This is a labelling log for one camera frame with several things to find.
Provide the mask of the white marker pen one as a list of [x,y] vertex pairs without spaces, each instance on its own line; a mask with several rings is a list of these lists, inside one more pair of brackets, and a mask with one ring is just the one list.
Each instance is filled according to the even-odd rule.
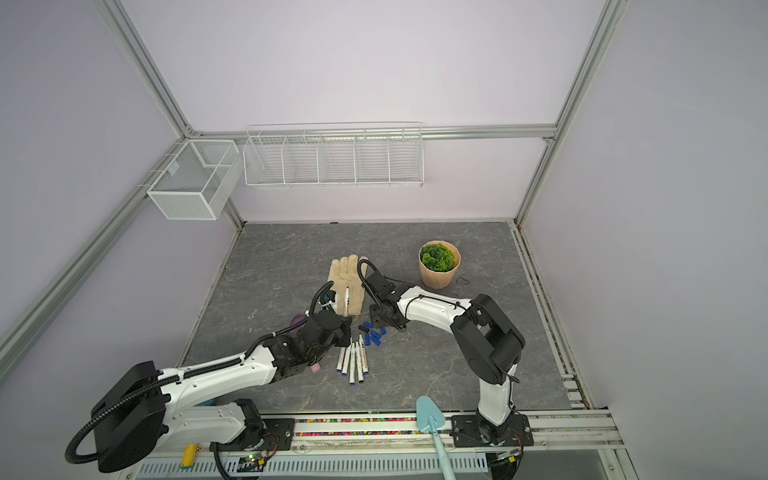
[[349,313],[348,313],[348,311],[349,311],[348,310],[349,309],[349,301],[350,301],[350,289],[349,289],[349,287],[346,287],[345,288],[345,293],[344,293],[344,304],[343,304],[343,306],[344,306],[344,312],[343,312],[344,316],[348,316],[349,315]]

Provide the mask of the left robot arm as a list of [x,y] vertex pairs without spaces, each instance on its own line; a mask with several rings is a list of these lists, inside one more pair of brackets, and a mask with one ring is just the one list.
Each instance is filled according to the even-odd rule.
[[65,449],[70,464],[95,462],[102,473],[123,470],[159,446],[208,443],[213,450],[261,448],[269,433],[255,403],[213,400],[302,373],[333,347],[347,346],[351,320],[331,309],[260,337],[245,352],[191,367],[132,367],[91,411]]

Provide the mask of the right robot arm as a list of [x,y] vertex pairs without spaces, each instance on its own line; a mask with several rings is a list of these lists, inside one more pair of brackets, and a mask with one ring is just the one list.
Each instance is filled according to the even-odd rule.
[[372,299],[371,319],[404,331],[420,322],[450,333],[470,370],[479,378],[475,437],[483,445],[500,445],[515,433],[513,385],[526,340],[488,295],[454,298],[383,275],[377,268],[358,273]]

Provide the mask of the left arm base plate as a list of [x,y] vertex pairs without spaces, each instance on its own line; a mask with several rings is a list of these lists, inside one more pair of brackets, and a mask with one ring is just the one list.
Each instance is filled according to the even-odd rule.
[[285,451],[291,448],[294,418],[268,418],[261,427],[247,427],[229,443],[218,443],[220,451]]

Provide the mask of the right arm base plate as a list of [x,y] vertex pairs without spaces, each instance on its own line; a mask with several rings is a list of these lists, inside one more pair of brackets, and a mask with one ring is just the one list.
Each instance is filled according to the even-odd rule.
[[526,415],[513,411],[501,425],[494,425],[479,412],[454,415],[450,434],[457,447],[529,447],[534,445]]

